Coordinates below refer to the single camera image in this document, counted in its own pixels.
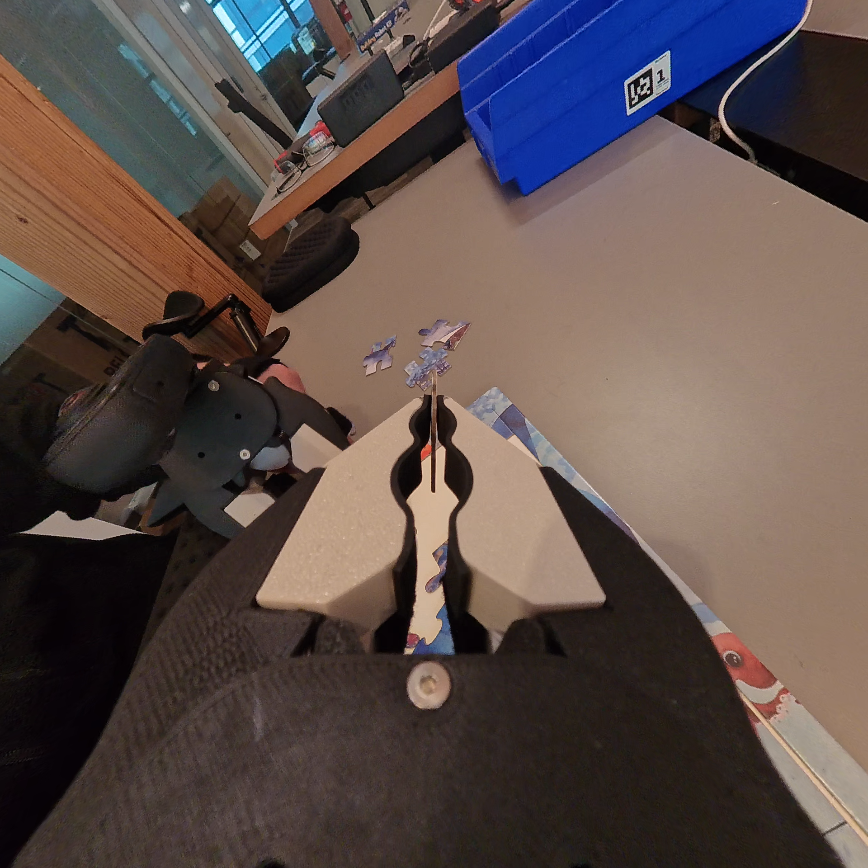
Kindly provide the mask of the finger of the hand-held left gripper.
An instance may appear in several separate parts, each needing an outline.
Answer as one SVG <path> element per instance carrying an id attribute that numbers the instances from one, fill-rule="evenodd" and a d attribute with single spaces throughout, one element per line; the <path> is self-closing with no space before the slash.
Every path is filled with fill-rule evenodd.
<path id="1" fill-rule="evenodd" d="M 244 491 L 233 497 L 224 507 L 226 527 L 239 529 L 248 527 L 275 502 L 266 491 Z"/>
<path id="2" fill-rule="evenodd" d="M 290 437 L 292 464 L 299 472 L 325 467 L 342 450 L 309 426 L 300 426 Z"/>

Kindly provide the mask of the pale blue zebra-striped puzzle piece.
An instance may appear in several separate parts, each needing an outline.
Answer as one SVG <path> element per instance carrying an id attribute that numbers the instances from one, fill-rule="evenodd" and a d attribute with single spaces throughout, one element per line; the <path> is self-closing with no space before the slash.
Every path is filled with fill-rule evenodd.
<path id="1" fill-rule="evenodd" d="M 451 364 L 449 351 L 444 348 L 424 348 L 419 353 L 419 360 L 413 360 L 405 368 L 406 385 L 419 388 L 426 392 L 432 388 L 435 380 L 446 374 Z"/>

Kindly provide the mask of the black box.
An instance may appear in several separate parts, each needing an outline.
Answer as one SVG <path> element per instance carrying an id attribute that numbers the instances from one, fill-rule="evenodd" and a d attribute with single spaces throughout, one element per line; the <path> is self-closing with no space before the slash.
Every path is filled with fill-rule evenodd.
<path id="1" fill-rule="evenodd" d="M 380 50 L 331 91 L 318 107 L 336 146 L 346 147 L 405 98 L 392 61 Z"/>
<path id="2" fill-rule="evenodd" d="M 426 59 L 438 73 L 460 59 L 496 31 L 500 10 L 493 2 L 472 3 L 452 16 L 440 31 L 430 38 Z"/>

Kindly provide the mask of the black mesh chair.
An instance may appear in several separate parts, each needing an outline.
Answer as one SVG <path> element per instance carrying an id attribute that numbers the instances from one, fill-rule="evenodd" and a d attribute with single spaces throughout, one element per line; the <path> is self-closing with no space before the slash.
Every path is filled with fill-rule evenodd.
<path id="1" fill-rule="evenodd" d="M 157 592 L 152 611 L 157 622 L 165 618 L 193 580 L 229 542 L 226 537 L 189 516 L 179 528 L 175 547 Z"/>

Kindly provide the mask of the black quilted chair seat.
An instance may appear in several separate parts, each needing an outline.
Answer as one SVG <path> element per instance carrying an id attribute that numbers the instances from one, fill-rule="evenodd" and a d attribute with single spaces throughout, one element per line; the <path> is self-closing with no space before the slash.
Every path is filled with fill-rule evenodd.
<path id="1" fill-rule="evenodd" d="M 327 214 L 293 241 L 269 267 L 261 295 L 276 313 L 311 297 L 358 256 L 360 238 L 343 216 Z"/>

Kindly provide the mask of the person's left hand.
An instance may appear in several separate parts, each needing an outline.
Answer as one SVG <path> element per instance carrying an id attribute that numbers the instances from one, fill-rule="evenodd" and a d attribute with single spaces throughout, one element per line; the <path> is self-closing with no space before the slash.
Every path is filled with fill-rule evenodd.
<path id="1" fill-rule="evenodd" d="M 261 384 L 266 384 L 266 382 L 271 378 L 276 379 L 289 389 L 295 390 L 301 394 L 307 394 L 307 389 L 298 372 L 291 367 L 287 367 L 282 362 L 277 361 L 271 363 L 260 375 L 257 376 L 257 380 Z"/>

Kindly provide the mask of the black eyeglasses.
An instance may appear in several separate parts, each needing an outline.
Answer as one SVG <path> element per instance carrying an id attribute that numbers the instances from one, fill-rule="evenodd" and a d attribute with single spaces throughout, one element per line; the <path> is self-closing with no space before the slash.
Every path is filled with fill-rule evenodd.
<path id="1" fill-rule="evenodd" d="M 301 179 L 303 174 L 325 161 L 335 148 L 331 136 L 324 132 L 306 134 L 298 137 L 274 160 L 277 172 L 274 198 L 288 192 Z"/>

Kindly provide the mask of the sea print jigsaw puzzle board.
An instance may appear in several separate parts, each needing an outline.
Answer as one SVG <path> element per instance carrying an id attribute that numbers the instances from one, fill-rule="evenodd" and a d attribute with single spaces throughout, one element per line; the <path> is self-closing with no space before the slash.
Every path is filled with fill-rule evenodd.
<path id="1" fill-rule="evenodd" d="M 557 470 L 657 563 L 712 639 L 760 743 L 799 804 L 845 866 L 866 866 L 865 770 L 501 390 L 490 388 L 467 411 L 541 466 Z"/>

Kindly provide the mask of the brown cardboard box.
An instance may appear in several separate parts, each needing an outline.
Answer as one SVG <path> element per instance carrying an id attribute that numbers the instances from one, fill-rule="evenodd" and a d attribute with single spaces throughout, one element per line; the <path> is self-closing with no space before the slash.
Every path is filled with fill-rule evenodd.
<path id="1" fill-rule="evenodd" d="M 179 222 L 233 269 L 265 264 L 266 243 L 250 229 L 257 203 L 223 175 Z"/>

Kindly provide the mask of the brown wooden desk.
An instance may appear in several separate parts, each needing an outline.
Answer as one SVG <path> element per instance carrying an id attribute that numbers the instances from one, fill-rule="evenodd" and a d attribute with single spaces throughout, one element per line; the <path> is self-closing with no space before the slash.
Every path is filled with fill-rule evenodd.
<path id="1" fill-rule="evenodd" d="M 459 61 L 454 60 L 419 82 L 411 94 L 355 141 L 346 147 L 336 146 L 323 161 L 303 171 L 284 192 L 278 193 L 278 184 L 272 184 L 257 206 L 249 228 L 259 239 L 269 238 L 435 110 L 449 103 L 460 94 L 458 65 Z"/>

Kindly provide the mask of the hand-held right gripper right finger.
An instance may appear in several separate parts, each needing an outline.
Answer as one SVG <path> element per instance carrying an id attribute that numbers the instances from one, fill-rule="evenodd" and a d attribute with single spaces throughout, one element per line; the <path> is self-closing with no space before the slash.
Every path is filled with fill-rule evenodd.
<path id="1" fill-rule="evenodd" d="M 514 435 L 503 437 L 438 396 L 448 520 L 443 593 L 456 653 L 488 653 L 490 634 L 518 621 L 599 609 L 606 602 L 555 488 Z"/>

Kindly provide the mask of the purple grey peeled puzzle piece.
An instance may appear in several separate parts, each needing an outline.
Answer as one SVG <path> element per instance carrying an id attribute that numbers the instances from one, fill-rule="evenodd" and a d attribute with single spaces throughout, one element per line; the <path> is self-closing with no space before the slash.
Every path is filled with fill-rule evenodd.
<path id="1" fill-rule="evenodd" d="M 459 321 L 452 325 L 448 320 L 438 319 L 431 327 L 418 331 L 421 346 L 432 349 L 435 344 L 440 344 L 446 351 L 454 352 L 471 324 L 468 321 Z"/>

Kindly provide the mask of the white paper sheet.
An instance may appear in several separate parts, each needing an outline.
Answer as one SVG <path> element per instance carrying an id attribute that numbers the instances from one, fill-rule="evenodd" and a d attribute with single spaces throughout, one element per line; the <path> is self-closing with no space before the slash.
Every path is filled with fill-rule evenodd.
<path id="1" fill-rule="evenodd" d="M 104 541 L 125 536 L 144 536 L 143 532 L 105 522 L 95 517 L 83 520 L 71 519 L 64 512 L 56 511 L 33 528 L 17 531 L 17 535 L 70 538 L 87 541 Z"/>

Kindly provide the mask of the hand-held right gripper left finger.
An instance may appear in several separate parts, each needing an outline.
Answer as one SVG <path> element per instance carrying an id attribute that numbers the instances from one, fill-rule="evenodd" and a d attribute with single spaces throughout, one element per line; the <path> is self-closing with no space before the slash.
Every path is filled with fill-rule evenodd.
<path id="1" fill-rule="evenodd" d="M 416 599 L 417 529 L 410 496 L 424 483 L 430 396 L 331 459 L 256 594 L 264 609 L 305 611 L 374 634 L 403 653 Z"/>

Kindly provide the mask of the wooden partition panel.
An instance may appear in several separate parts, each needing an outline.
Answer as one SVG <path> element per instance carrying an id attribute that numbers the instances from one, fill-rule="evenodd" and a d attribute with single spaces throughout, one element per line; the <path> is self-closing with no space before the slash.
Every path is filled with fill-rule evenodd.
<path id="1" fill-rule="evenodd" d="M 139 340 L 168 294 L 232 293 L 267 331 L 271 308 L 1 59 L 1 252 Z"/>

